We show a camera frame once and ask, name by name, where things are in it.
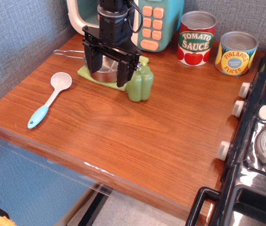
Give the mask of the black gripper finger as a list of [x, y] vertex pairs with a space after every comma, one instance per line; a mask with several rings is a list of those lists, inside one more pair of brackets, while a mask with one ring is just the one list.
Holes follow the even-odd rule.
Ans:
[[102, 47], [103, 47], [102, 44], [84, 45], [87, 67], [91, 73], [95, 73], [102, 68], [103, 54], [98, 51], [98, 48]]
[[117, 86], [122, 87], [131, 80], [136, 69], [135, 61], [122, 60], [117, 66]]

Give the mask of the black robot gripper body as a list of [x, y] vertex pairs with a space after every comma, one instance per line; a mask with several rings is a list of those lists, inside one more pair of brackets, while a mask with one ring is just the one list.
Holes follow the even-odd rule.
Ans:
[[131, 41], [131, 37], [135, 30], [134, 14], [123, 14], [119, 16], [103, 15], [100, 16], [100, 27], [94, 28], [84, 26], [82, 28], [85, 39], [84, 45], [98, 45], [102, 44], [102, 48], [98, 51], [116, 62], [127, 60], [135, 61], [136, 69], [140, 68], [139, 58], [142, 51]]

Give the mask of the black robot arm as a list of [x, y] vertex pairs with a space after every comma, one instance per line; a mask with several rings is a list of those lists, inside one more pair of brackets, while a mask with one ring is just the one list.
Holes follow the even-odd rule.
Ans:
[[97, 12], [99, 28], [84, 26], [84, 48], [87, 67], [94, 73], [102, 68], [106, 56], [116, 62], [117, 86], [122, 87], [139, 70], [142, 51], [133, 43], [135, 11], [140, 11], [133, 0], [101, 0]]

